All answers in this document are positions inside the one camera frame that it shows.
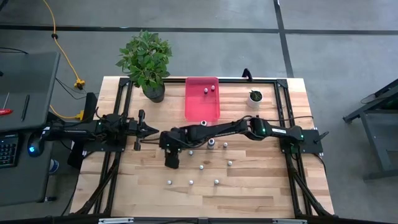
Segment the yellow extension cord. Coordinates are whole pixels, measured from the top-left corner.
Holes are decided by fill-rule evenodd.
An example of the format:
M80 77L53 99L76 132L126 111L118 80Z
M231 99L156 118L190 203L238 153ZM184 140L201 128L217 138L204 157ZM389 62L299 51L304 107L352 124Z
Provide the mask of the yellow extension cord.
M50 11L50 13L51 13L52 24L53 24L53 28L54 28L54 29L53 29L53 33L56 34L57 26L55 25L54 14L52 13L52 10L51 10L51 7L49 6L49 4L48 4L45 0L43 0L43 2L44 2L44 4L47 6L47 8L49 9L49 11ZM58 43L57 38L53 37L53 39L54 39L56 45L58 46L58 48L61 50L63 56L65 56L65 58L66 58L66 60L67 60L67 62L68 62L68 64L69 64L69 66L72 68L72 70L73 70L73 72L74 72L74 74L75 74L75 76L76 76L75 87L77 87L78 84L81 85L81 86L83 86L83 85L85 84L85 81L84 81L84 80L81 80L80 77L78 76L78 74L77 74L75 68L73 67L72 63L70 63L67 54L65 53L65 51L63 51L61 45ZM83 119L83 111L80 111L80 113L77 114L76 116L62 116L62 115L58 114L58 113L55 111L55 109L54 109L54 107L53 107L52 105L50 105L50 108L51 108L51 110L55 113L55 115L57 115L57 116L60 117L60 118L63 118L63 119L80 119L80 120Z

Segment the red plastic tray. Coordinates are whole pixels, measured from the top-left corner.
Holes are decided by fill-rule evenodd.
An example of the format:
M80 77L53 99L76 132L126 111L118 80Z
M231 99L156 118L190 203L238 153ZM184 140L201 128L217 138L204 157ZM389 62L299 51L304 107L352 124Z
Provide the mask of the red plastic tray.
M218 78L187 78L185 80L185 118L187 121L217 121L220 118Z

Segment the yellow cable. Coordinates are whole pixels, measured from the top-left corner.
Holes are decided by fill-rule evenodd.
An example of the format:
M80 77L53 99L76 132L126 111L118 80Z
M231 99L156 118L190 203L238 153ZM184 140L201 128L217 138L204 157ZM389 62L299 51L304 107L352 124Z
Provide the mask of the yellow cable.
M55 115L57 115L57 116L60 117L60 118L63 118L63 119L75 119L75 118L77 118L76 116L62 116L62 115L58 114L58 113L55 111L54 107L52 107L52 105L50 105L50 108L51 108L51 110L55 113Z
M49 6L49 4L48 4L48 3L47 3L45 0L43 0L43 2L44 2L44 4L47 6L47 8L49 9L49 11L50 11L50 13L51 13L51 17L52 17L52 23L53 23L53 27L54 27L53 33L54 33L54 34L56 34L56 31L57 31L57 29L56 29L56 25L55 25L55 18L54 18L54 14L52 13L52 10L51 10L51 7ZM80 81L81 81L81 79L80 79L80 78L79 78L79 76L77 75L77 72L76 72L75 68L73 67L72 63L70 63L70 61L69 61L69 58L68 58L67 54L66 54L66 53L63 51L63 49L62 49L61 45L60 45L60 44L58 44L58 41L57 41L57 39L56 39L55 37L54 37L53 39L54 39L55 43L57 44L58 48L61 50L61 52L62 52L63 56L65 56L65 58L67 59L67 62L68 62L68 64L69 64L69 66L72 68L72 70L73 70L74 74L76 75L77 82L80 82Z

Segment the wood grain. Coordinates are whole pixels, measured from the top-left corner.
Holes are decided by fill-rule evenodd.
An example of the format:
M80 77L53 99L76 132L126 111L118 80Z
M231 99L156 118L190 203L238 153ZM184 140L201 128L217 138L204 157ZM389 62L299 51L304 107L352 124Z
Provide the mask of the wood grain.
M104 77L98 100L99 114L113 112L119 78ZM287 81L294 116L311 115L303 80L290 78ZM248 92L252 88L260 89L264 95L258 110L246 105ZM221 116L217 122L209 125L234 121L244 115L258 114L264 119L278 119L274 95L273 86L268 84L220 83ZM161 103L152 103L140 89L134 87L129 116L137 117L138 110L144 109L146 123L160 131L193 124L185 121L184 101L183 83L166 83L165 99ZM282 104L287 117L284 100ZM313 127L311 118L296 119L295 122L304 129ZM164 152L157 145L143 144L141 151L136 152L133 150L134 140L134 137L128 139L126 151L122 155L112 216L294 216L286 161L280 153L279 140L276 138L256 142L242 135L223 136L216 139L214 150L209 151L202 146L192 156L188 155L188 151L183 151L180 154L180 168L177 170L164 167ZM227 149L222 147L224 142L228 142ZM96 152L83 161L71 212L78 210L97 187L103 157L103 153ZM228 161L232 161L233 165L228 166ZM326 210L333 213L322 164L318 158L307 154L303 155L303 163L308 187ZM218 185L214 185L215 179L220 181ZM172 180L173 184L167 185L168 180ZM193 180L194 184L189 185L189 180ZM301 190L297 192L304 212Z

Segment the computer desk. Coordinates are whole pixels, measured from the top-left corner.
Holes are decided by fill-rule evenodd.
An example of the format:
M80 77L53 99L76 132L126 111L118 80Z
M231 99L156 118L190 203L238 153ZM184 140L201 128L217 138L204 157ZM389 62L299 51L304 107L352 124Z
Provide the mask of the computer desk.
M0 116L0 134L19 133L22 143L17 166L0 169L0 206L45 200L53 143L46 142L39 157L30 157L27 140L46 122L59 59L56 52L0 55L0 105L10 93L6 108L14 110ZM22 121L28 94L29 106Z
M104 77L98 114L113 112L119 79ZM294 116L311 115L304 80L288 78L287 83ZM259 110L246 105L251 88L260 89L264 95ZM122 95L120 108L123 108L125 97L126 92ZM161 103L152 103L141 89L134 87L128 116L136 118L138 110L144 109L145 122L160 131L192 124L185 121L184 100L184 83L166 83L165 98ZM285 102L282 106L286 114ZM220 109L218 123L235 121L248 114L278 119L274 89L265 84L220 83ZM295 122L303 129L313 128L311 118L296 119ZM134 140L135 137L128 137L121 156L112 217L294 217L286 161L276 138L261 142L250 141L238 134L216 138L214 150L202 146L194 149L192 156L183 151L180 168L176 170L164 166L164 152L157 145L142 144L141 151L134 151ZM224 142L228 143L227 149L222 147ZM103 157L103 152L95 152L83 161L71 212L80 209L97 188ZM333 213L322 163L311 154L302 154L302 157L309 189L324 208ZM215 179L220 181L218 185L214 185ZM102 210L107 191L104 191ZM303 210L301 190L297 193Z

